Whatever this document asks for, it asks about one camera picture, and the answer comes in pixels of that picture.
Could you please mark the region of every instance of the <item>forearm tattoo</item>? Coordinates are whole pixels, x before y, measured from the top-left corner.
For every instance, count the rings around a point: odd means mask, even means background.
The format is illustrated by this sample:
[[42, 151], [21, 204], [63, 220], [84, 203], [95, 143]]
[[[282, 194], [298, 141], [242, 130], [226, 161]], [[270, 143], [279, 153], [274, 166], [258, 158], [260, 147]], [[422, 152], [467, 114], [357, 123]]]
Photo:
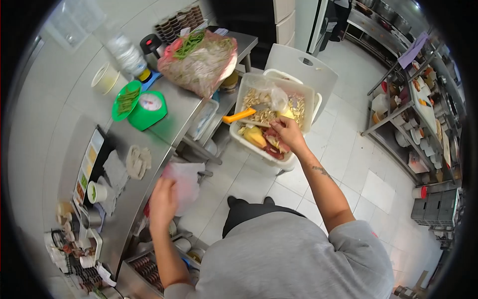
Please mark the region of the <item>forearm tattoo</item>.
[[313, 169], [313, 170], [319, 170], [320, 172], [322, 172], [323, 175], [328, 176], [329, 179], [332, 179], [332, 177], [330, 176], [330, 174], [328, 174], [328, 173], [326, 172], [326, 170], [323, 169], [322, 167], [312, 166], [312, 169]]

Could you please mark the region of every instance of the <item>white refrigerator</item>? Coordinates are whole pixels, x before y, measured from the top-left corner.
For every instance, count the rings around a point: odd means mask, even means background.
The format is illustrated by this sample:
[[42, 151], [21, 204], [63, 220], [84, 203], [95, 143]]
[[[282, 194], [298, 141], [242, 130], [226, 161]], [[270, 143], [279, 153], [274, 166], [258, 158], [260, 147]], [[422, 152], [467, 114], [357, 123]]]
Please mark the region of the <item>white refrigerator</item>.
[[329, 0], [298, 0], [295, 2], [295, 48], [309, 54], [314, 53], [322, 35], [320, 34]]

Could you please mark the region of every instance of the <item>person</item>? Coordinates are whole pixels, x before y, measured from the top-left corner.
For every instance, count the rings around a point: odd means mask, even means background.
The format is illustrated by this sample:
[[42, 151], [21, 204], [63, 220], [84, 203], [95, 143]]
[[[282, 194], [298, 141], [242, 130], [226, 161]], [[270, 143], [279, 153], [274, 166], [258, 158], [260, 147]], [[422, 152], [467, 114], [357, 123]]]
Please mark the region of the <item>person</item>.
[[307, 147], [299, 126], [281, 116], [270, 125], [298, 157], [326, 234], [300, 213], [228, 198], [223, 239], [205, 252], [191, 284], [170, 241], [176, 211], [174, 181], [160, 178], [150, 199], [150, 232], [166, 299], [388, 298], [393, 272], [369, 224], [355, 220], [344, 194]]
[[345, 32], [347, 27], [348, 16], [352, 10], [352, 0], [331, 0], [335, 7], [335, 16], [337, 17], [337, 24], [332, 29], [332, 34], [329, 37], [329, 41], [340, 42], [341, 32]]

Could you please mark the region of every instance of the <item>gray t-shirt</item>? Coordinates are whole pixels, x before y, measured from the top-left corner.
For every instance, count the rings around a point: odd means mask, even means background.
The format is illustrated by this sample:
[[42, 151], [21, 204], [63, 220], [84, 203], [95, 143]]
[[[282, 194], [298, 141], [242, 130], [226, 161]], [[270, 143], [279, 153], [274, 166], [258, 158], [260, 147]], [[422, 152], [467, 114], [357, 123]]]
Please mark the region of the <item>gray t-shirt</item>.
[[393, 272], [368, 223], [329, 237], [312, 221], [273, 212], [234, 227], [204, 254], [196, 288], [175, 284], [166, 299], [388, 298]]

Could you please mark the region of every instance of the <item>green kitchen scale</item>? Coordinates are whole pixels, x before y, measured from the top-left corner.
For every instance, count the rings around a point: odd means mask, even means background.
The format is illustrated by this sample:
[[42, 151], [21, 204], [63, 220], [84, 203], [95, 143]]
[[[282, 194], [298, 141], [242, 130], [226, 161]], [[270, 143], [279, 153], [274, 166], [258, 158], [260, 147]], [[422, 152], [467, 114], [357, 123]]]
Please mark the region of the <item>green kitchen scale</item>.
[[[140, 89], [140, 93], [134, 98], [131, 109], [118, 114], [118, 108], [120, 107], [118, 98], [128, 91], [131, 92], [138, 89]], [[141, 82], [136, 80], [128, 83], [120, 90], [111, 108], [111, 117], [115, 122], [128, 118], [130, 124], [140, 131], [151, 127], [166, 116], [167, 113], [168, 110], [162, 93], [148, 90], [142, 92]]]

